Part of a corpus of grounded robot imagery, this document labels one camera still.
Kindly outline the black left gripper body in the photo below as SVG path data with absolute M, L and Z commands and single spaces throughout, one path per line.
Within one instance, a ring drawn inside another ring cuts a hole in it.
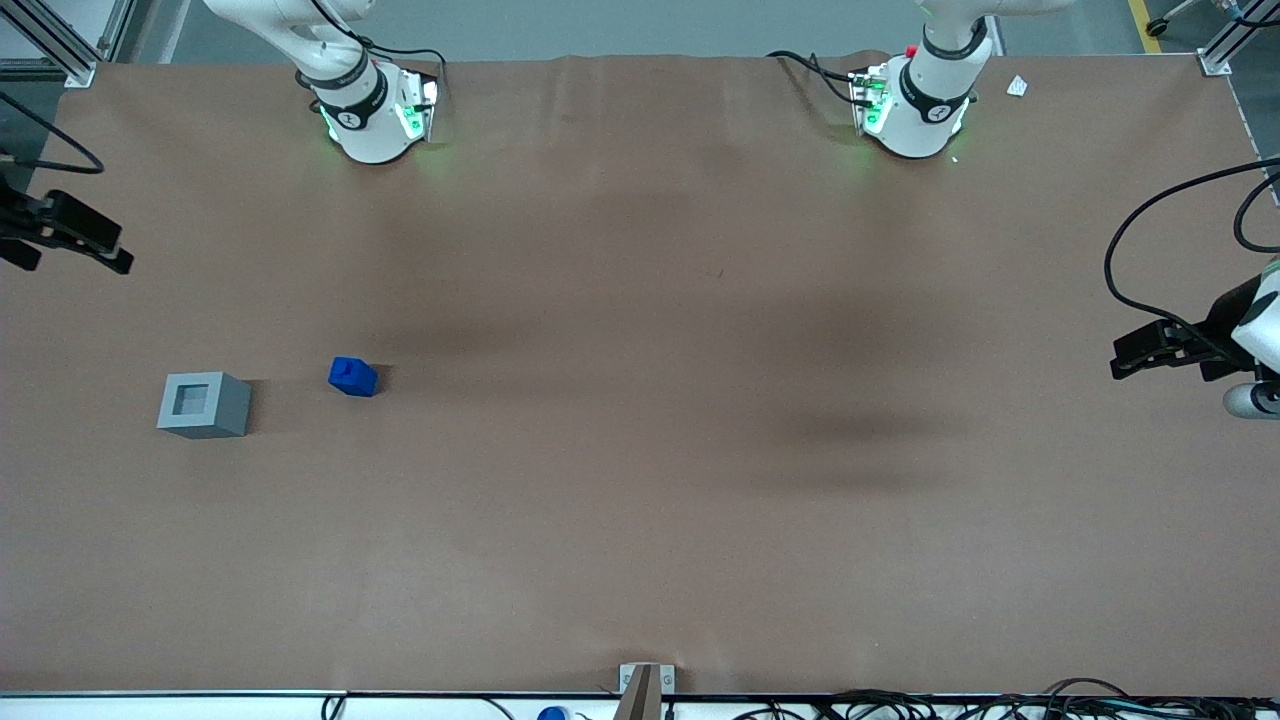
M 1217 347 L 1210 350 L 1210 360 L 1199 364 L 1202 380 L 1216 382 L 1236 373 L 1254 374 L 1254 357 L 1231 338 L 1231 332 L 1253 304 L 1260 282 L 1261 275 L 1256 275 L 1220 295 L 1198 324 L 1201 333 Z

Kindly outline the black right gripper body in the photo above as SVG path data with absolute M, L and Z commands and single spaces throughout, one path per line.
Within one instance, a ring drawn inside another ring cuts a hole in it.
M 47 243 L 47 197 L 32 197 L 1 183 L 1 238 L 4 243 Z

